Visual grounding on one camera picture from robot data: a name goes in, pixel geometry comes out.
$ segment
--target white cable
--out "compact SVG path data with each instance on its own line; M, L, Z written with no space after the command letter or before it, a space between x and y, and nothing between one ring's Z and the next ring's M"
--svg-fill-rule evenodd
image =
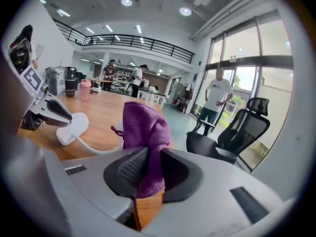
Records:
M122 146L118 146L118 147L113 148L112 150L109 150L109 151L100 151L100 150L97 150L97 149L94 149L94 148L90 147L79 136L73 135L73 137L75 137L86 149L88 149L89 152L91 152L91 153L93 153L95 155L102 155L102 154L112 153L112 152L115 152L115 151L123 149Z

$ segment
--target white t-shirt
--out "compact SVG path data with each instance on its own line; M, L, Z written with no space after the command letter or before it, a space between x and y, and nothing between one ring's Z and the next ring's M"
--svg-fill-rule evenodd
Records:
M221 110L221 106L216 106L217 101L222 102L227 94L234 93L230 82L226 79L220 81L213 79L206 90L210 90L210 93L204 107L215 112Z
M132 81L132 84L136 84L136 85L139 86L142 81L139 80L137 77L143 78L143 71L142 71L142 69L136 70L134 76L135 76L135 80Z

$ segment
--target chair headrest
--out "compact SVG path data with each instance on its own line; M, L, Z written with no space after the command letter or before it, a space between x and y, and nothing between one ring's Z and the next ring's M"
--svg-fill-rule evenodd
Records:
M262 97L250 98L247 102L247 108L256 114L268 116L269 99Z

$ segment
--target logo on t-shirt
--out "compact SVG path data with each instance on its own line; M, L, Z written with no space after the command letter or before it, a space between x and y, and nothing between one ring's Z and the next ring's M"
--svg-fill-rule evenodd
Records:
M220 87L219 85L213 84L213 85L212 85L212 88L220 89L221 87Z

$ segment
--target chair armrest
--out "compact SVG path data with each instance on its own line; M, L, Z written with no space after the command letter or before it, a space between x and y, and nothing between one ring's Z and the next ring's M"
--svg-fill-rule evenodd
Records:
M217 152L221 155L221 156L224 156L224 157L227 157L227 158L231 158L231 159L236 159L237 158L237 155L235 155L234 153L230 152L230 151L227 151L225 149L221 149L221 148L215 148L217 150Z
M205 124L205 125L209 125L210 127L215 128L215 126L214 126L213 124L209 123L209 122L206 122L206 121L204 121L204 120L201 120L201 122L202 122L203 124Z

